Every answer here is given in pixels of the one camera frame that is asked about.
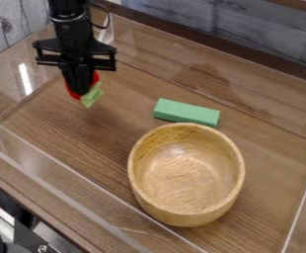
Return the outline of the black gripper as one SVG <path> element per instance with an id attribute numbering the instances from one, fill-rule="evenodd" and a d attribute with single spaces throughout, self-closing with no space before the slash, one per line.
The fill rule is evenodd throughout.
<path id="1" fill-rule="evenodd" d="M 68 91 L 76 96 L 89 91 L 93 79 L 93 69 L 114 71 L 117 50 L 97 40 L 92 40 L 88 47 L 68 51 L 62 49 L 57 39 L 33 41 L 32 47 L 37 52 L 36 62 L 40 65 L 58 66 Z M 81 88 L 70 65 L 85 64 L 80 67 Z"/>

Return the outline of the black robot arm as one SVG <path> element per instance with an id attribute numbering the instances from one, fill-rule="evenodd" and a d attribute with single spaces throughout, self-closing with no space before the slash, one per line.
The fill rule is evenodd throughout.
<path id="1" fill-rule="evenodd" d="M 86 0 L 48 0 L 48 3 L 54 37 L 33 41 L 36 62 L 58 68 L 68 92 L 81 97 L 92 88 L 94 71 L 116 70 L 117 50 L 93 37 L 93 28 L 108 28 L 109 12 L 98 6 L 108 23 L 100 26 L 90 20 Z"/>

